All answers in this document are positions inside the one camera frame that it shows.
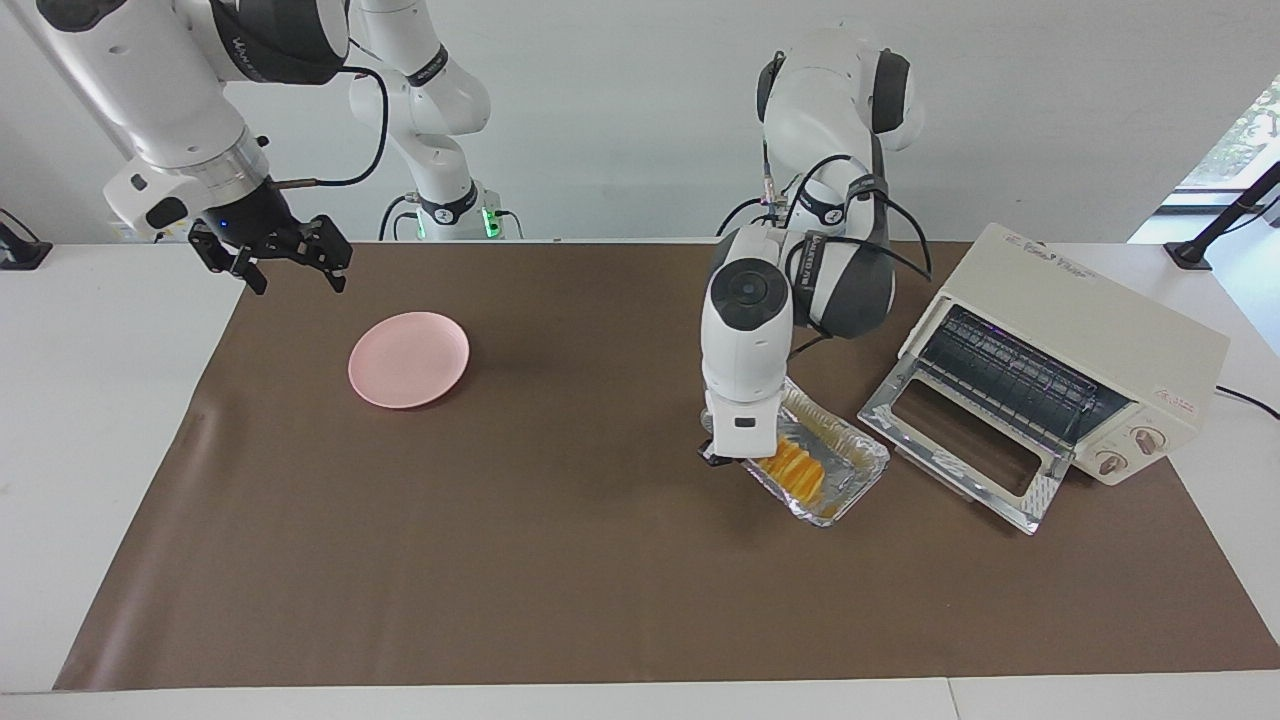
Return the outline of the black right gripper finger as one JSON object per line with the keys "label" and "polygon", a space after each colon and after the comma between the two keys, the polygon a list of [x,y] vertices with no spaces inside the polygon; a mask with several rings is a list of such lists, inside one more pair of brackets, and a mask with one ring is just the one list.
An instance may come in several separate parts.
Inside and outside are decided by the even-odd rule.
{"label": "black right gripper finger", "polygon": [[265,295],[268,278],[250,254],[250,247],[236,255],[216,237],[205,222],[195,222],[188,232],[188,243],[211,273],[228,273],[241,279],[255,295]]}
{"label": "black right gripper finger", "polygon": [[353,250],[335,222],[317,215],[300,225],[300,263],[320,270],[335,293],[346,290]]}

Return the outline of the yellow sliced bread loaf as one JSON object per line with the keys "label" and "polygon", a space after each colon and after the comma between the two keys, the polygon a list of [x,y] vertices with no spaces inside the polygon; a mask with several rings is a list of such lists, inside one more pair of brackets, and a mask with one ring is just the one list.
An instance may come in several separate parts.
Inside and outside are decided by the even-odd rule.
{"label": "yellow sliced bread loaf", "polygon": [[819,493],[826,470],[799,442],[778,438],[777,450],[755,464],[791,498],[809,503]]}

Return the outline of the aluminium foil tray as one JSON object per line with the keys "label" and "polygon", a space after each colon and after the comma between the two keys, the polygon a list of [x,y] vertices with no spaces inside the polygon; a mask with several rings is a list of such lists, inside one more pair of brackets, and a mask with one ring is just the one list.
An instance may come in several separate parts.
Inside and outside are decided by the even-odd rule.
{"label": "aluminium foil tray", "polygon": [[797,519],[831,527],[883,475],[890,451],[806,395],[791,378],[783,384],[778,438],[799,442],[826,470],[820,493],[809,503],[791,498],[756,464],[740,464]]}

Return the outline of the cream toaster oven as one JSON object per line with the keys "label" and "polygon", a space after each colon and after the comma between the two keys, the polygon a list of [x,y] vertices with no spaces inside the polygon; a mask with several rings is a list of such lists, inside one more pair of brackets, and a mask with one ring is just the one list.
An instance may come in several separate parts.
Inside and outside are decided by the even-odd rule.
{"label": "cream toaster oven", "polygon": [[[1194,439],[1228,356],[1229,338],[1046,243],[989,224],[931,300],[899,350],[919,357],[952,306],[1125,395],[1132,405],[1071,448],[1094,478],[1110,450],[1129,462],[1116,486]],[[1151,427],[1167,447],[1143,455],[1132,430]]]}

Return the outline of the pink round plate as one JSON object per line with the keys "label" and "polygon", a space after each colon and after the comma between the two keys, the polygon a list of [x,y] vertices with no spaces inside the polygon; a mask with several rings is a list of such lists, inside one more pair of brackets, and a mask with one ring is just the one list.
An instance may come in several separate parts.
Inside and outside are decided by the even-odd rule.
{"label": "pink round plate", "polygon": [[407,410],[444,397],[463,377],[470,338],[438,313],[402,313],[367,329],[349,352],[351,388],[376,407]]}

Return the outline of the brown table mat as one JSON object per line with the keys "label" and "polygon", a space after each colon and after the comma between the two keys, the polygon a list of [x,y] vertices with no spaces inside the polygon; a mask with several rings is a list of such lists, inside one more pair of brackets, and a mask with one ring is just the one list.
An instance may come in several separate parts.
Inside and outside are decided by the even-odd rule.
{"label": "brown table mat", "polygon": [[[243,291],[59,691],[1204,673],[1280,644],[1172,466],[1024,536],[895,457],[826,529],[698,456],[710,251],[366,245]],[[442,398],[356,341],[461,324]]]}

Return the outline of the bright window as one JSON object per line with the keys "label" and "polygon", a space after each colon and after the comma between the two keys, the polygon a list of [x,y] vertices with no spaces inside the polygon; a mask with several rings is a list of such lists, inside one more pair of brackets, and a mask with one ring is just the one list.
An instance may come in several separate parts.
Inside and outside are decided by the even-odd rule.
{"label": "bright window", "polygon": [[1229,204],[1280,161],[1280,73],[1230,124],[1158,206],[1160,211],[1207,211]]}

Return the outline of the black desk mount base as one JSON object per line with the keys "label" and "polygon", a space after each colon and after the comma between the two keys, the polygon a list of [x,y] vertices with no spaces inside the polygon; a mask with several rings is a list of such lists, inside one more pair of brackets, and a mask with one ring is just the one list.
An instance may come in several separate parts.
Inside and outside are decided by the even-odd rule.
{"label": "black desk mount base", "polygon": [[50,242],[42,241],[22,219],[0,208],[0,270],[35,270],[51,250]]}

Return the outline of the glass oven door metal frame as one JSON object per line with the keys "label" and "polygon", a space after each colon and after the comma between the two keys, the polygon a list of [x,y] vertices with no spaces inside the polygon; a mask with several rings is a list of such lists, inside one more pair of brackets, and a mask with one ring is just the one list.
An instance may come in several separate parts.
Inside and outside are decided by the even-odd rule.
{"label": "glass oven door metal frame", "polygon": [[[937,438],[897,415],[893,406],[913,382],[931,388],[965,416],[977,419],[1034,454],[1038,466],[1027,489],[1019,495],[1004,488]],[[1073,450],[1053,436],[1041,433],[1037,425],[1029,430],[1015,427],[1016,415],[1005,415],[989,404],[987,395],[913,354],[904,354],[895,363],[858,413],[858,419],[941,484],[972,502],[984,505],[1028,536],[1039,529],[1074,459]]]}

